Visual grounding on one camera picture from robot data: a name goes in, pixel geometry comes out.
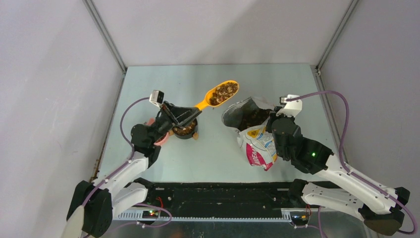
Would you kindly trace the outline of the cat food bag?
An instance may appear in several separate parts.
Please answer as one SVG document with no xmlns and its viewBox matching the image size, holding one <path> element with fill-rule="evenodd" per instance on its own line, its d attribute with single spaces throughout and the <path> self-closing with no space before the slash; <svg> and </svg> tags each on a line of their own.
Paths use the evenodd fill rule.
<svg viewBox="0 0 420 238">
<path fill-rule="evenodd" d="M 237 134 L 237 143 L 251 166 L 268 171 L 278 156 L 266 125 L 274 104 L 265 98 L 249 97 L 230 105 L 222 114 L 222 123 Z"/>
</svg>

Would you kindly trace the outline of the yellow plastic scoop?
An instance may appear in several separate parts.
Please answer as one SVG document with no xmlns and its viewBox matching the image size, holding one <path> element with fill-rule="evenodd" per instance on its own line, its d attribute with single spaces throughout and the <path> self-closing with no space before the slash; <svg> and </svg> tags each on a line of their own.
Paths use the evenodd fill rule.
<svg viewBox="0 0 420 238">
<path fill-rule="evenodd" d="M 235 96 L 239 91 L 239 83 L 227 80 L 209 90 L 204 99 L 195 105 L 200 111 L 206 107 L 218 107 Z"/>
</svg>

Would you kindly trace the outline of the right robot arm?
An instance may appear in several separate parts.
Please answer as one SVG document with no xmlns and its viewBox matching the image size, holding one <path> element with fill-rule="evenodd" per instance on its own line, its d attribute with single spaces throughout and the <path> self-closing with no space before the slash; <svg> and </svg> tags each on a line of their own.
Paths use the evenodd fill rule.
<svg viewBox="0 0 420 238">
<path fill-rule="evenodd" d="M 327 207 L 361 220 L 371 230 L 384 236 L 401 233 L 404 206 L 410 192 L 384 186 L 360 173 L 322 143 L 305 138 L 295 124 L 294 114 L 277 107 L 270 112 L 267 131 L 274 139 L 277 155 L 297 170 L 318 176 L 344 189 L 344 193 L 295 179 L 288 201 L 294 207 L 304 204 Z"/>
</svg>

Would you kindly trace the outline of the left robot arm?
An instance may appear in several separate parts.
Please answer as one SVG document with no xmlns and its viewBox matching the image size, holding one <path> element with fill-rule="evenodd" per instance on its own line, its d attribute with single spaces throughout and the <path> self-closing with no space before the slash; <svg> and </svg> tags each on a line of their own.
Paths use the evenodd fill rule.
<svg viewBox="0 0 420 238">
<path fill-rule="evenodd" d="M 203 107 L 177 107 L 167 101 L 157 103 L 159 113 L 150 124 L 132 127 L 128 144 L 128 158 L 109 175 L 93 182 L 85 180 L 77 184 L 63 238 L 79 238 L 82 233 L 99 238 L 106 233 L 115 216 L 135 204 L 152 206 L 157 199 L 154 190 L 135 179 L 147 170 L 158 158 L 161 147 L 157 141 L 163 139 L 174 127 L 189 126 L 202 112 Z"/>
</svg>

